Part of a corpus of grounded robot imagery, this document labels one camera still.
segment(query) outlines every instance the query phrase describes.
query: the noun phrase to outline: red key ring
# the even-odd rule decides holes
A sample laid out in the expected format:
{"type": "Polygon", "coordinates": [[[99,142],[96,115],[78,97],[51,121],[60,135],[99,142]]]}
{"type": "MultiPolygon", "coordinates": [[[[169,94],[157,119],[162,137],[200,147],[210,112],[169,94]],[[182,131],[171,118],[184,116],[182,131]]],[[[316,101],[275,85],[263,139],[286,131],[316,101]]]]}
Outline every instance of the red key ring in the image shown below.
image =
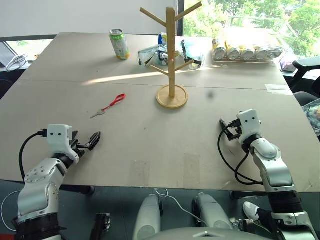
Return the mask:
{"type": "Polygon", "coordinates": [[[103,108],[102,110],[103,111],[107,110],[108,108],[112,107],[116,103],[119,103],[119,102],[123,101],[125,98],[126,98],[126,94],[125,93],[122,93],[122,94],[116,96],[115,100],[112,103],[110,103],[109,106],[103,108]]]}

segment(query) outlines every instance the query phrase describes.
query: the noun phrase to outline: shoe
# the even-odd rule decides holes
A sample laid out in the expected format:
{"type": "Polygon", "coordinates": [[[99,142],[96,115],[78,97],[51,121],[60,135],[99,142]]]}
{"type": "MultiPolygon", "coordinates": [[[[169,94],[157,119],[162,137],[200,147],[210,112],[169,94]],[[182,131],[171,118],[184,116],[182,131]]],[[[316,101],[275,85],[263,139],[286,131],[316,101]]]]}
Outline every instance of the shoe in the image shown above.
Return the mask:
{"type": "Polygon", "coordinates": [[[259,207],[251,202],[245,201],[243,204],[244,214],[248,219],[252,219],[254,222],[259,220],[259,215],[257,213],[258,209],[259,207]]]}

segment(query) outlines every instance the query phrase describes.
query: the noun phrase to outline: wooden mug tree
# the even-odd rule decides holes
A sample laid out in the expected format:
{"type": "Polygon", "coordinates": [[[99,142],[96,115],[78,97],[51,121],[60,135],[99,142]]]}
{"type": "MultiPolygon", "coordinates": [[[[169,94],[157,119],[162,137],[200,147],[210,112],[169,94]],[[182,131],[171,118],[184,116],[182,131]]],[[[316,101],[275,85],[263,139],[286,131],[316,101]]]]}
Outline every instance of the wooden mug tree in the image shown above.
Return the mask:
{"type": "Polygon", "coordinates": [[[190,7],[184,12],[176,16],[175,9],[173,7],[166,8],[166,22],[162,21],[160,18],[151,14],[147,10],[140,8],[140,12],[144,13],[151,19],[155,20],[157,23],[161,24],[166,28],[167,34],[167,48],[168,48],[168,72],[163,71],[153,65],[152,68],[156,69],[158,72],[169,77],[169,84],[160,88],[156,93],[156,100],[158,103],[168,109],[178,109],[183,107],[188,101],[188,92],[181,86],[175,84],[175,72],[192,64],[194,61],[188,61],[181,66],[175,67],[175,36],[176,36],[176,21],[182,19],[185,15],[191,13],[197,8],[201,7],[201,2],[190,7]]]}

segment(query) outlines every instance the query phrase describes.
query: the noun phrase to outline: white wall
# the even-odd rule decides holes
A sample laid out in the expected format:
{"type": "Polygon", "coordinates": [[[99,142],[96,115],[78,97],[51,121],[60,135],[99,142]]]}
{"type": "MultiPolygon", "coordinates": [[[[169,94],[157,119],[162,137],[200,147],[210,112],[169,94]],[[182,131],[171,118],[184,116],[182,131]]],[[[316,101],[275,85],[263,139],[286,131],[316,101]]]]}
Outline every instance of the white wall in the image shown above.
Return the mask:
{"type": "Polygon", "coordinates": [[[60,32],[158,34],[165,28],[140,7],[166,19],[176,0],[1,0],[0,38],[60,32]]]}

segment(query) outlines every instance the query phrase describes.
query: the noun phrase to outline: window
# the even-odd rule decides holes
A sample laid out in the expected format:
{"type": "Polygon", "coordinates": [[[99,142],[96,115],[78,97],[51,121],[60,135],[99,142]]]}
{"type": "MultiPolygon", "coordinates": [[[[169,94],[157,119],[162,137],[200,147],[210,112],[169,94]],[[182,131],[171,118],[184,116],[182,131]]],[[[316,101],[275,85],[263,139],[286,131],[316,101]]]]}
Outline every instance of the window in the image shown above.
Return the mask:
{"type": "MultiPolygon", "coordinates": [[[[198,0],[184,0],[184,9],[198,0]]],[[[186,37],[217,37],[223,28],[254,27],[280,35],[297,56],[320,55],[320,0],[202,0],[183,21],[186,37]]]]}
{"type": "Polygon", "coordinates": [[[52,39],[44,40],[23,40],[23,41],[7,41],[6,43],[16,52],[17,55],[27,55],[28,61],[37,59],[46,47],[51,43],[52,39]]]}

